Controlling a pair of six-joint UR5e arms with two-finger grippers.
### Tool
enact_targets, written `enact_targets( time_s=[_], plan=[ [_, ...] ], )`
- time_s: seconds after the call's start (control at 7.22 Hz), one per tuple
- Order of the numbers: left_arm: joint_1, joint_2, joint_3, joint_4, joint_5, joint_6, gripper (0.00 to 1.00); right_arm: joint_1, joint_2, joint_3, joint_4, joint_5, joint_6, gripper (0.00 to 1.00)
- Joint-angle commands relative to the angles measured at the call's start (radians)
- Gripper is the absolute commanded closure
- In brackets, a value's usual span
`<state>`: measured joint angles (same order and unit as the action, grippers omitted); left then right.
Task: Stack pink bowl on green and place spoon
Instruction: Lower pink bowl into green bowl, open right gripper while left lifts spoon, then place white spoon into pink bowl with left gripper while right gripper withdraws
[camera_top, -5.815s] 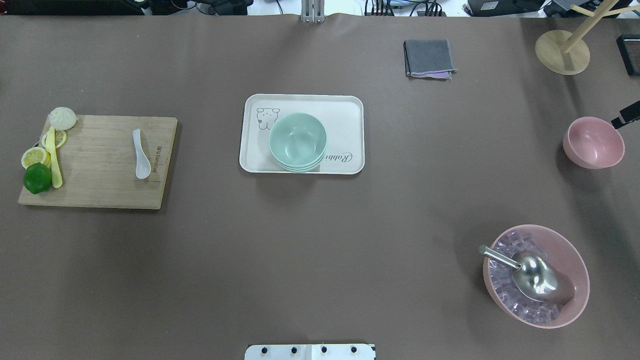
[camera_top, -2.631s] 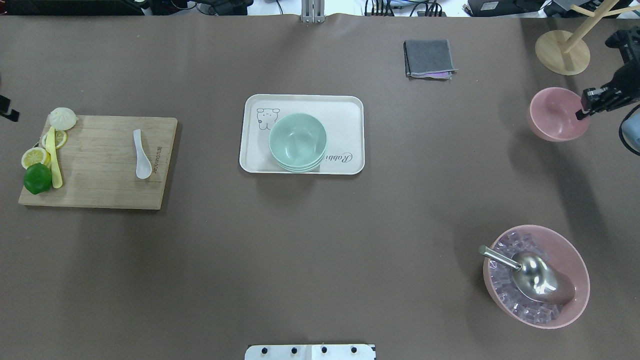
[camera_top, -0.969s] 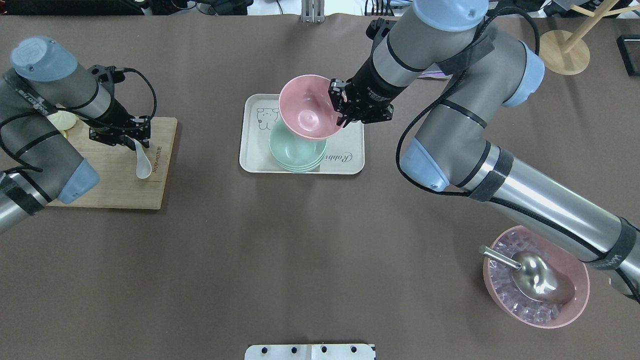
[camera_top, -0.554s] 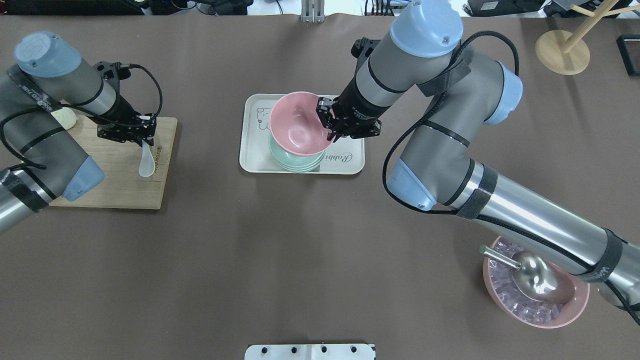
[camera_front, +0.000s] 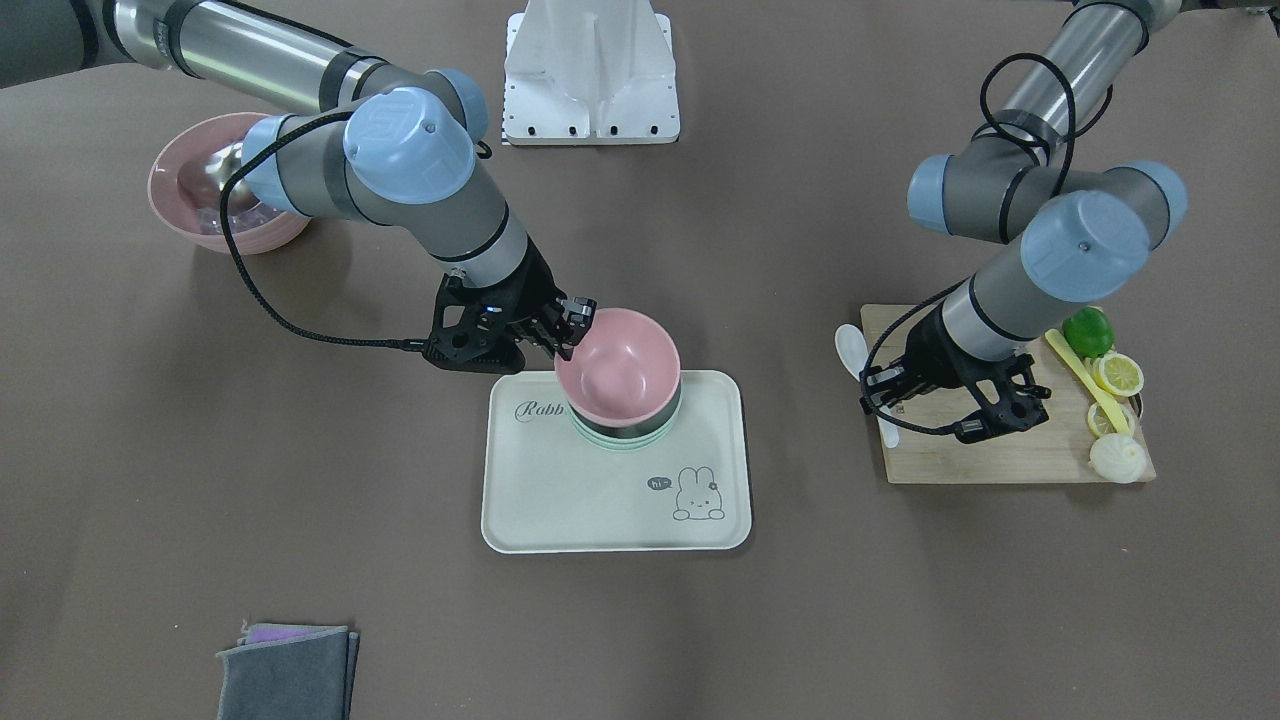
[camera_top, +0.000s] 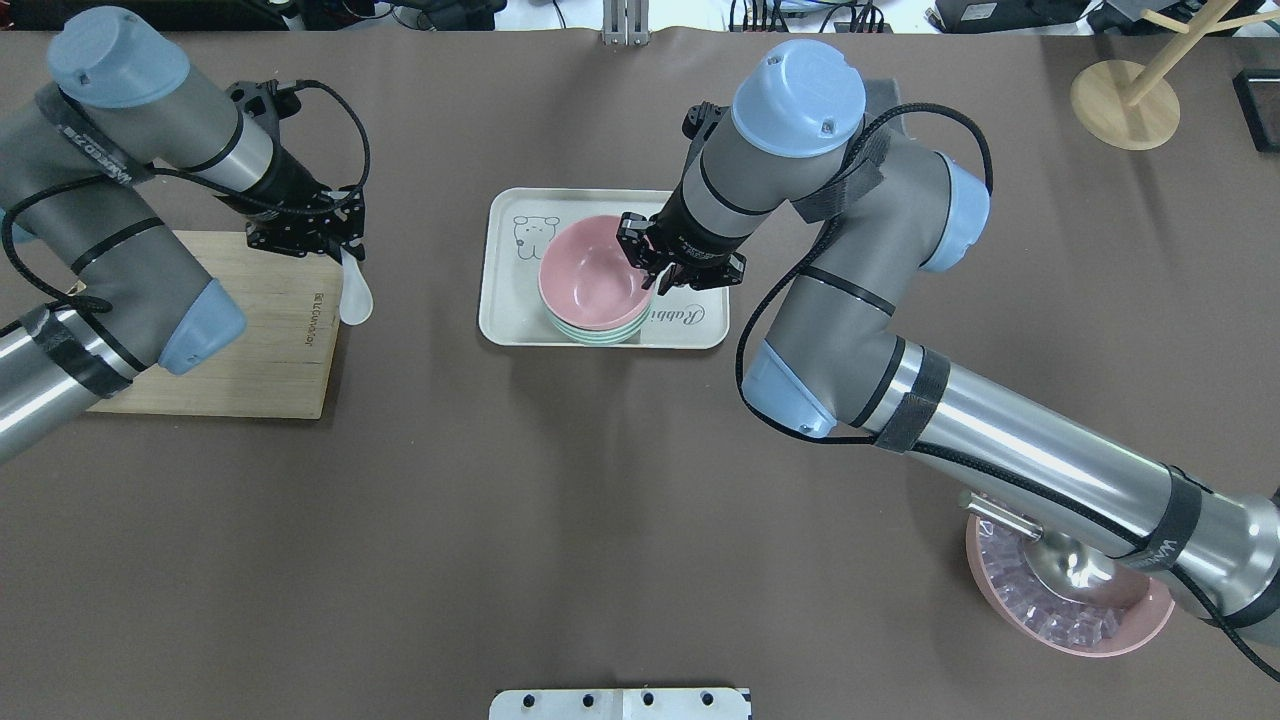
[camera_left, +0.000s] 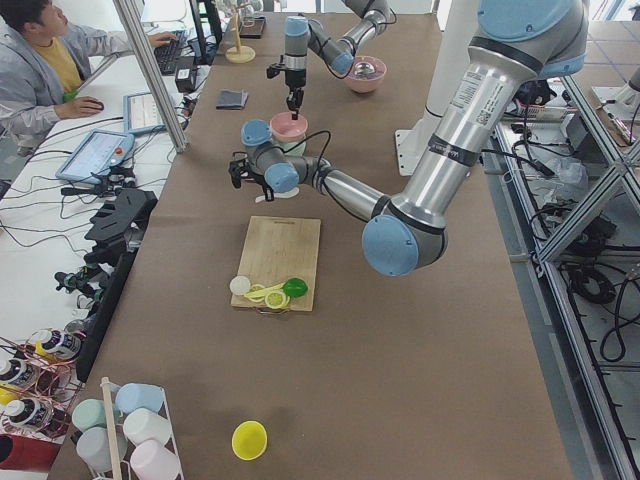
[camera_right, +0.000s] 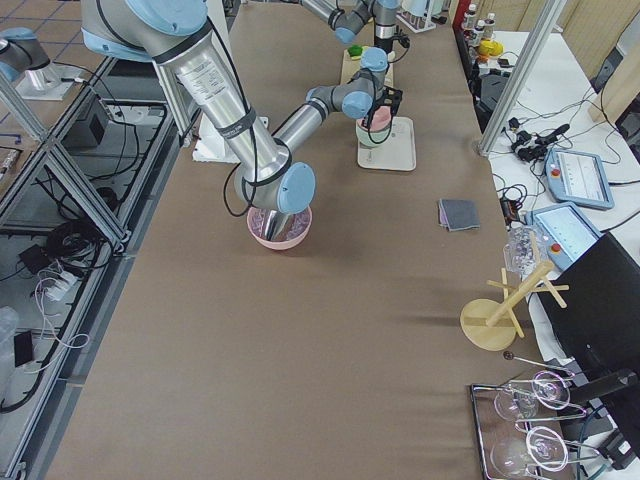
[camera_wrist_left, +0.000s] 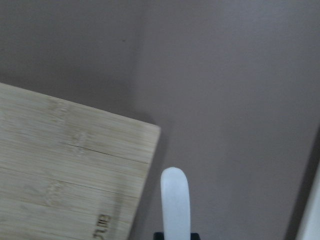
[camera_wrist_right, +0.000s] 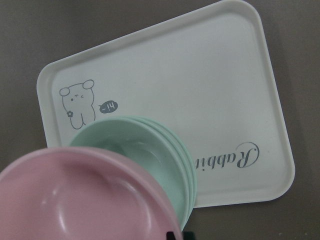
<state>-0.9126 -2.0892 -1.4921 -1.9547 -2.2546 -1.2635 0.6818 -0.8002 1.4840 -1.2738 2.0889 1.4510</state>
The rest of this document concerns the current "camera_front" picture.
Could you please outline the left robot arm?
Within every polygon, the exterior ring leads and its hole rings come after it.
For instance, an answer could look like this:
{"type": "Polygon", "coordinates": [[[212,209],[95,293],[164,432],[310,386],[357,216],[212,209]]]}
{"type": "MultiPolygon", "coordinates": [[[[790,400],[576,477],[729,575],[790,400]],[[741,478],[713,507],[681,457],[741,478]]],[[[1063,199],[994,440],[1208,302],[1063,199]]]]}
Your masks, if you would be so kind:
{"type": "Polygon", "coordinates": [[[965,389],[966,416],[931,428],[972,445],[1046,421],[1028,345],[1121,288],[1183,223],[1184,182],[1156,161],[1073,169],[1076,141],[1106,110],[1114,81],[1176,17],[1235,1],[1076,1],[1007,101],[983,115],[968,146],[927,158],[908,187],[911,219],[929,231],[1001,243],[982,269],[916,305],[900,357],[856,372],[865,414],[882,420],[910,398],[965,389]]]}

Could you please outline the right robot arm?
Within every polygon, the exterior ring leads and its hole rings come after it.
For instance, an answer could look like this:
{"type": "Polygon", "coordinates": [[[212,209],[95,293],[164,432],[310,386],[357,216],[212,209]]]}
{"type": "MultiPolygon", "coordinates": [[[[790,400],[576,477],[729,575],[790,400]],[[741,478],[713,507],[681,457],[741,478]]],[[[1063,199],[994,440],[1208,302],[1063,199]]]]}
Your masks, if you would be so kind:
{"type": "Polygon", "coordinates": [[[230,233],[244,186],[268,206],[410,232],[442,266],[424,338],[367,340],[452,372],[515,374],[522,345],[567,361],[594,300],[567,296],[481,164],[480,88],[452,69],[421,74],[333,35],[241,1],[5,1],[3,86],[133,61],[239,90],[279,117],[244,136],[215,209],[230,233]]]}

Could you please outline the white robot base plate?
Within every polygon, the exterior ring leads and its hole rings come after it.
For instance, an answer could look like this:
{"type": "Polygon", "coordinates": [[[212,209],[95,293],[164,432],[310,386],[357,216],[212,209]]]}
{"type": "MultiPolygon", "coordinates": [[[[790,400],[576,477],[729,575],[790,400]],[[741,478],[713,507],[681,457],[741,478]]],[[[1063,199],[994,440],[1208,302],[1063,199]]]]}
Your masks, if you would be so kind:
{"type": "Polygon", "coordinates": [[[649,1],[527,3],[506,24],[503,142],[677,142],[671,31],[669,18],[649,1]]]}

